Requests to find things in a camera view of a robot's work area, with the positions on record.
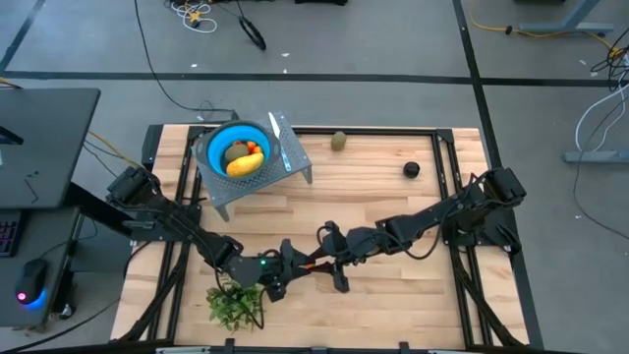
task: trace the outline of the black desk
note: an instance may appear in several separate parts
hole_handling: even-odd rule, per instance
[[[27,218],[16,256],[0,259],[0,326],[39,325],[63,300],[58,290],[62,280],[71,279],[62,276],[71,274],[70,244],[46,255],[46,295],[40,304],[21,306],[15,284],[27,261],[78,237],[82,214],[131,235],[122,225],[131,220],[128,215],[71,181],[99,96],[96,88],[0,91],[0,125],[24,139],[20,146],[0,145],[0,209],[21,209]]]

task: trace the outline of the green plant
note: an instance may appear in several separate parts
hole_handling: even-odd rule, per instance
[[[220,326],[231,330],[232,333],[245,327],[250,327],[253,331],[254,321],[247,316],[244,308],[246,307],[254,316],[259,314],[261,287],[257,285],[244,288],[232,279],[224,279],[221,284],[225,288],[225,293],[218,288],[207,290],[205,299],[211,310],[209,320],[217,319]]]

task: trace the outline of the wooden table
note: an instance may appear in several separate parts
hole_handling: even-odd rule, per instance
[[[189,126],[163,127],[153,173],[164,194],[174,198]],[[454,129],[462,180],[487,170],[479,131]],[[313,162],[314,182],[295,175],[228,206],[230,222],[221,219],[209,202],[201,203],[201,226],[230,235],[245,245],[244,255],[277,248],[283,238],[309,253],[317,248],[316,230],[334,220],[346,232],[371,226],[376,220],[415,213],[441,200],[429,138],[413,136],[350,136],[343,151],[329,148],[330,137],[300,137]],[[445,150],[449,191],[453,192]],[[417,179],[401,173],[407,161],[422,167]],[[188,176],[191,192],[195,168]],[[201,196],[207,197],[205,189]],[[426,251],[435,237],[430,230],[411,250]],[[132,261],[111,336],[125,333],[151,300],[156,286],[163,244],[154,243]],[[511,332],[528,342],[520,300],[508,256],[496,247],[478,247],[479,268],[487,301]],[[405,254],[379,256],[364,265],[347,266],[351,291],[334,290],[332,278],[314,274],[293,281],[286,298],[269,303],[264,297],[264,330],[231,333],[209,320],[206,290],[214,287],[212,268],[192,249],[188,262],[176,344],[223,345],[226,337],[238,346],[396,348],[464,348],[448,249],[442,244],[424,261]],[[474,337],[481,342],[478,313],[468,299]],[[160,336],[170,305],[162,310]]]

